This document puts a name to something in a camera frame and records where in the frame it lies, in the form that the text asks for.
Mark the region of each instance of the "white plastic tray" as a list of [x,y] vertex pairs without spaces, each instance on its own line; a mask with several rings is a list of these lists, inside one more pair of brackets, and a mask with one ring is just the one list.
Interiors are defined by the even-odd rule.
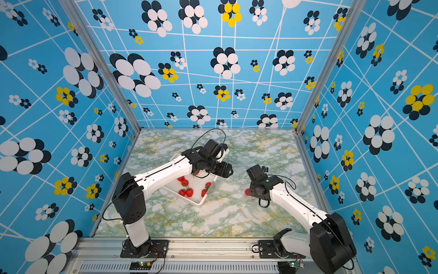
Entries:
[[[176,153],[172,158],[170,158],[170,161],[173,160],[175,157],[179,156],[180,154]],[[199,171],[198,176],[204,177],[208,173],[205,171]],[[195,206],[202,206],[205,199],[208,197],[208,194],[211,192],[216,179],[217,175],[210,174],[209,176],[205,178],[198,178],[193,176],[192,174],[189,174],[187,176],[184,176],[187,181],[189,181],[189,187],[193,189],[193,196],[187,197],[187,196],[181,196],[178,192],[181,189],[186,189],[181,185],[181,182],[178,180],[173,180],[166,184],[166,186],[163,186],[165,189],[169,190],[174,195],[188,201],[189,203],[194,204]],[[204,197],[201,197],[202,190],[205,189],[205,184],[210,182],[212,185],[208,188],[207,193],[204,195]]]

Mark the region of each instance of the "green marble pattern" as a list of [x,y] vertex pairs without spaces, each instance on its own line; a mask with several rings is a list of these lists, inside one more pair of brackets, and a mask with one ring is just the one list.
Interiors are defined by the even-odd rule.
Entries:
[[[191,147],[206,130],[143,130],[138,137],[124,172],[132,175],[165,164],[175,153]],[[218,178],[214,189],[201,207],[193,206],[161,188],[146,200],[144,222],[152,237],[272,237],[284,228],[301,233],[305,229],[283,208],[271,203],[261,208],[258,199],[244,194],[250,180],[246,169],[255,165],[269,167],[269,173],[287,176],[297,185],[296,193],[316,205],[311,186],[291,130],[225,130],[230,153],[224,161],[233,165],[234,174]],[[209,138],[223,141],[221,131],[211,131],[197,145]],[[106,218],[120,217],[113,205]],[[122,236],[121,221],[99,224],[96,236]]]

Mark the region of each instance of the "black mounting plate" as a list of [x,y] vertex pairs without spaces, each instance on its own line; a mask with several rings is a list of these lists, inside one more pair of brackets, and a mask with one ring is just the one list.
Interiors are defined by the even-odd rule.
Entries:
[[[152,246],[158,248],[158,257],[159,258],[165,258],[167,254],[167,250],[169,247],[169,240],[151,240]],[[120,253],[120,258],[138,258],[137,255],[133,254],[132,251],[129,249],[129,246],[127,246],[129,243],[128,241],[123,242],[122,252]],[[142,257],[142,258],[154,258],[155,253],[150,252],[148,255]]]

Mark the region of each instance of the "blue patterned wall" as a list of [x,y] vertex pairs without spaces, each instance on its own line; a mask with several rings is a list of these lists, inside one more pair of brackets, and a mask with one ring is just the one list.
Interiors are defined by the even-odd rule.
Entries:
[[0,25],[0,273],[59,273],[135,133],[58,1],[0,0]]
[[369,0],[302,138],[364,273],[437,273],[438,3]]
[[352,0],[76,2],[142,127],[292,128]]

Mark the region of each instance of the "red strawberry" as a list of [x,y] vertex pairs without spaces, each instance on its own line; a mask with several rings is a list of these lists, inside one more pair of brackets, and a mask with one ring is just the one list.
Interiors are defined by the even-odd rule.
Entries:
[[187,197],[192,197],[193,196],[193,189],[187,188],[186,189],[186,194],[187,194]]

